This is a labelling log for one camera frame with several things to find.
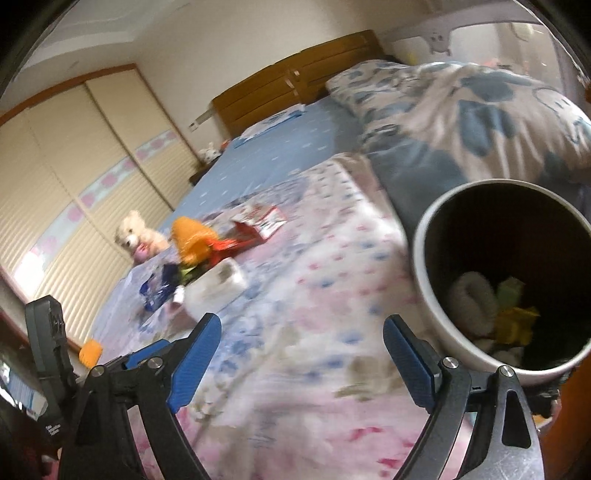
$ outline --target bed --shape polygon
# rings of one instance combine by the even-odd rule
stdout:
[[[424,209],[487,176],[582,200],[570,171],[589,166],[591,128],[563,95],[475,65],[401,65],[384,59],[373,34],[344,38],[282,60],[214,101],[236,138],[163,225],[187,215],[223,228],[244,202],[272,203],[288,216],[268,243],[237,257],[249,288],[217,312],[222,343],[177,416],[213,478],[392,478],[426,414],[412,404],[381,326],[400,313],[436,341],[408,261],[407,238]],[[241,140],[298,103],[306,104],[302,115]],[[173,249],[161,254],[113,291],[93,329],[102,362],[194,325],[167,306],[138,315],[139,285],[175,259]],[[141,421],[131,420],[147,472],[159,478]],[[442,478],[457,474],[469,437],[464,425]]]

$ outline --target bolt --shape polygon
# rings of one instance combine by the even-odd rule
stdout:
[[[460,362],[452,356],[447,356],[443,359],[443,366],[446,368],[451,368],[453,370],[454,368],[457,368],[458,365],[460,365]]]
[[[162,366],[163,363],[164,362],[162,361],[162,359],[159,356],[155,356],[155,357],[152,357],[150,360],[148,360],[148,368],[151,368],[153,370],[157,370]]]
[[[97,367],[94,367],[91,371],[90,374],[93,377],[100,377],[103,373],[105,373],[105,367],[103,367],[102,365],[98,365]]]
[[[512,377],[513,375],[515,375],[515,371],[508,365],[503,365],[501,367],[501,373],[506,377]]]

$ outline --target red and white box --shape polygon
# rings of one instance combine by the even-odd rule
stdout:
[[[240,211],[232,217],[232,222],[236,224],[236,230],[240,233],[266,242],[287,223],[287,218],[274,205],[253,203],[242,206]]]

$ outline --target trash can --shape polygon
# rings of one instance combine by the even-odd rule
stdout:
[[[523,385],[547,382],[591,351],[591,226],[556,194],[526,182],[484,180],[436,200],[415,236],[413,262],[423,305],[443,350],[467,366],[501,363],[478,349],[447,316],[447,295],[465,272],[496,286],[525,283],[522,304],[540,317],[525,347]]]

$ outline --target wooden headboard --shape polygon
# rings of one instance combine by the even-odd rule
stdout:
[[[324,84],[360,61],[384,58],[372,30],[302,50],[270,65],[212,100],[232,138],[249,126],[296,103],[328,95]]]

